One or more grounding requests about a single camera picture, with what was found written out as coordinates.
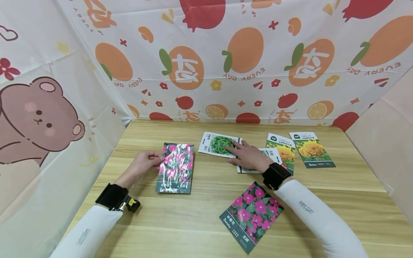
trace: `seed packet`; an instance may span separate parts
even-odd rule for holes
[[[306,168],[335,168],[336,165],[313,132],[290,133]]]
[[[165,142],[163,155],[165,159],[160,165],[156,192],[190,193],[194,145]]]
[[[225,146],[235,148],[231,140],[241,142],[242,139],[228,135],[220,135],[218,133],[204,132],[201,143],[199,145],[198,152],[224,158],[235,158],[234,154],[230,153],[225,149]]]
[[[278,154],[278,150],[276,148],[258,148],[264,155],[270,157],[274,162],[278,164],[282,164],[281,157]],[[238,173],[248,173],[248,174],[259,174],[259,171],[255,169],[246,169],[240,166],[237,166]]]
[[[219,216],[246,253],[257,245],[284,208],[257,182]]]
[[[280,154],[281,161],[287,166],[287,170],[291,175],[294,175],[294,156],[295,156],[295,144],[294,141],[283,137],[281,135],[275,135],[268,133],[267,148],[277,148]]]

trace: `printed backdrop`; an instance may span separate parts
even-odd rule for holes
[[[412,66],[407,0],[58,0],[132,117],[348,129]]]

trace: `table surface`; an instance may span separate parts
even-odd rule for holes
[[[413,230],[404,215],[347,136],[321,126],[132,121],[67,232],[138,152],[162,152],[164,142],[192,143],[198,150],[204,132],[241,137],[257,147],[265,147],[268,133],[289,137],[289,132],[315,132],[337,167],[307,169],[296,151],[295,179],[350,226],[370,257],[412,256]],[[196,151],[190,194],[157,194],[156,180],[157,172],[149,172],[131,189],[142,207],[135,214],[125,211],[96,258],[248,257],[218,217],[254,181],[265,186],[260,175],[238,174],[226,158]],[[325,257],[313,233],[284,207],[249,257]]]

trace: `person's left hand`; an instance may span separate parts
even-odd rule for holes
[[[159,170],[159,165],[164,159],[162,153],[156,151],[139,152],[115,184],[129,190],[148,170]]]

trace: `arm sleeve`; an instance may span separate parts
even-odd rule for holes
[[[122,211],[93,206],[66,235],[50,258],[93,258],[122,214]]]
[[[321,241],[328,258],[368,257],[351,228],[300,182],[291,180],[274,193]]]

